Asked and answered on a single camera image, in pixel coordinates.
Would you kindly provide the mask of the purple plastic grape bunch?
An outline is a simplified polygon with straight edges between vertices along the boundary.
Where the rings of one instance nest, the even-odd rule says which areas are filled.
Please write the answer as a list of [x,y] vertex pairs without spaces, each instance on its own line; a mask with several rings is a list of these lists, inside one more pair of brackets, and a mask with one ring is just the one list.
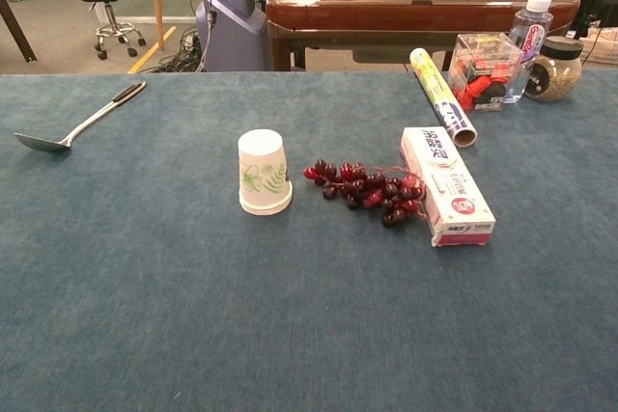
[[306,167],[303,175],[322,189],[325,200],[340,196],[348,209],[379,209],[385,228],[410,218],[428,218],[423,209],[426,183],[410,168],[363,163],[343,163],[337,167],[320,158]]

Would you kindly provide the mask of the cling film roll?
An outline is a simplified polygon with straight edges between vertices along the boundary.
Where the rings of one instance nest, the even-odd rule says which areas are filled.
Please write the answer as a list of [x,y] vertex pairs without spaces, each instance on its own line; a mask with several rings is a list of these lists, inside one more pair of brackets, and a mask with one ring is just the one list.
[[478,134],[429,53],[421,47],[409,54],[411,68],[440,123],[458,148],[471,147]]

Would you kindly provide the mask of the upside-down paper cup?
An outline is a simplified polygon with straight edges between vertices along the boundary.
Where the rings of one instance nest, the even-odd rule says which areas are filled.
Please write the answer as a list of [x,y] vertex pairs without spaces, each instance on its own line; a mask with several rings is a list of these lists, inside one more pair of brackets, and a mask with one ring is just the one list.
[[271,129],[252,129],[238,140],[239,203],[254,215],[283,211],[293,197],[282,136]]

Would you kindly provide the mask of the white plastic basket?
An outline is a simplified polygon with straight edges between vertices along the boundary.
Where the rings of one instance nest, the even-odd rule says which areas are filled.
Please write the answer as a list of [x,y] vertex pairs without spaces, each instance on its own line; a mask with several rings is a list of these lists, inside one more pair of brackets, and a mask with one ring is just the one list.
[[583,61],[618,66],[618,27],[590,28],[579,41],[583,45]]

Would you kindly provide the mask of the brown mahjong table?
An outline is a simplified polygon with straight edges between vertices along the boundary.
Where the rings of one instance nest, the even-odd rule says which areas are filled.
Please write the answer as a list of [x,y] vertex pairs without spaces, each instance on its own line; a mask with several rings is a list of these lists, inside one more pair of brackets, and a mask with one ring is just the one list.
[[[508,32],[527,0],[267,0],[274,69],[291,67],[295,48],[360,50],[405,61],[416,47],[450,50],[459,34]],[[552,0],[552,34],[562,35],[579,0]]]

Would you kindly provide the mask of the white pink toothpaste box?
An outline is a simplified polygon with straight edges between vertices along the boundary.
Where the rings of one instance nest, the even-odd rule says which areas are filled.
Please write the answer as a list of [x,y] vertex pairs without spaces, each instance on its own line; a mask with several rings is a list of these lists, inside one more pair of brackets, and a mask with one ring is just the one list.
[[432,245],[487,244],[495,217],[446,130],[407,127],[400,150],[426,187],[422,207]]

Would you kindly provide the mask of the clear box red black pieces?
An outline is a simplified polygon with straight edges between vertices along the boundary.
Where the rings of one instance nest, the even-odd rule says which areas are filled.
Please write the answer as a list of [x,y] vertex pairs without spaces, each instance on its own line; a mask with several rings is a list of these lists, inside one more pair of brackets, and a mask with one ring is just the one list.
[[465,112],[499,111],[519,70],[522,51],[505,34],[460,34],[447,83]]

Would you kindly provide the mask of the blue background robot base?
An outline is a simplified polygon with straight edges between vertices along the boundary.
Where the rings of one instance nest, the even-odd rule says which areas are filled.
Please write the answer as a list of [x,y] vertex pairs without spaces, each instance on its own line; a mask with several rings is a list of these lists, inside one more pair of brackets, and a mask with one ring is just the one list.
[[256,0],[202,0],[196,25],[202,46],[199,71],[272,69],[267,17]]

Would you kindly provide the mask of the blue felt table cover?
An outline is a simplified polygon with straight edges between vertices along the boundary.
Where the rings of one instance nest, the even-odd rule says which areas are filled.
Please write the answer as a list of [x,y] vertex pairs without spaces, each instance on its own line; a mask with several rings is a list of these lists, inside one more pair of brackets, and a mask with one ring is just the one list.
[[[397,165],[435,124],[410,73],[0,76],[0,412],[618,412],[618,70],[475,113],[496,219],[435,248],[303,177]],[[283,138],[289,205],[239,203],[239,137]]]

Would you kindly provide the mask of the clear plastic water bottle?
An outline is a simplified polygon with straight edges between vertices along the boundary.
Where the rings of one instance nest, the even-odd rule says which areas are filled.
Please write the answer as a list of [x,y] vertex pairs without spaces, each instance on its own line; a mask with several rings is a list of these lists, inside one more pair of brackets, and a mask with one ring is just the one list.
[[505,96],[508,104],[518,102],[527,86],[537,55],[544,44],[553,21],[549,12],[552,0],[527,0],[525,7],[515,15],[509,39],[521,52],[518,70],[512,77]]

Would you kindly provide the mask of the glass jar black lid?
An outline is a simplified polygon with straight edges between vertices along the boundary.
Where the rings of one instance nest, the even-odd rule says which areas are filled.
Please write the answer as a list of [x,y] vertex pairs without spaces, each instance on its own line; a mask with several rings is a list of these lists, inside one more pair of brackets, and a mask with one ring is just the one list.
[[536,101],[553,102],[567,96],[582,74],[583,44],[567,37],[545,39],[534,60],[524,94]]

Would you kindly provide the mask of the dark table leg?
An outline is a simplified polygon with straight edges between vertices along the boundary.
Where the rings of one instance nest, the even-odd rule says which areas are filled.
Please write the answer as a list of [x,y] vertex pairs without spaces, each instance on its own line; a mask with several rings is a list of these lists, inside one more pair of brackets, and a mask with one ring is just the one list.
[[21,55],[27,63],[36,62],[38,60],[30,43],[26,39],[14,13],[7,0],[0,0],[0,16],[3,18],[7,28],[9,29],[14,41],[19,48]]

